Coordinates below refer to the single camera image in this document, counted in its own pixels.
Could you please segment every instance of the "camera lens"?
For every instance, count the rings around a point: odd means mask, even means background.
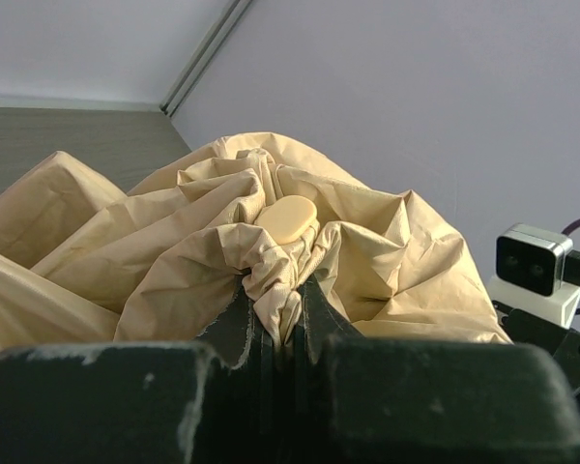
[[[531,276],[542,277],[543,276],[543,268],[539,264],[534,264],[533,266],[531,266]]]
[[[509,255],[508,257],[505,258],[505,265],[513,268],[515,266],[518,265],[518,258],[516,258],[515,256]]]

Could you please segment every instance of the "white bracket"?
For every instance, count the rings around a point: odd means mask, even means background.
[[[522,309],[565,329],[569,329],[580,303],[580,287],[562,282],[561,288],[543,297],[494,275],[486,286],[490,300]]]

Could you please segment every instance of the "crumpled cloth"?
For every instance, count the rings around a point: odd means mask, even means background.
[[[58,331],[20,323],[32,303],[7,298],[14,285],[34,293],[50,282],[44,295],[67,292],[91,305],[95,316],[79,306],[61,309],[81,321],[72,340],[187,340],[224,311],[237,276],[279,347],[301,315],[297,288],[311,275],[365,335],[508,342],[453,227],[416,193],[372,190],[288,137],[223,137],[151,174],[129,196],[66,154],[45,164],[60,175],[42,183],[28,175],[0,197],[0,258],[19,275],[0,275],[0,313],[9,314],[0,331],[14,334],[0,348],[53,341]],[[85,172],[90,182],[79,181]],[[67,197],[63,184],[84,200],[74,205],[90,205],[86,214],[56,213],[52,193]],[[14,195],[20,205],[11,210],[4,205]],[[309,198],[318,215],[299,240],[279,246],[253,223],[285,195]],[[28,203],[39,213],[21,214]],[[51,235],[39,257],[32,244],[56,219],[79,228]],[[3,234],[10,230],[17,232]]]

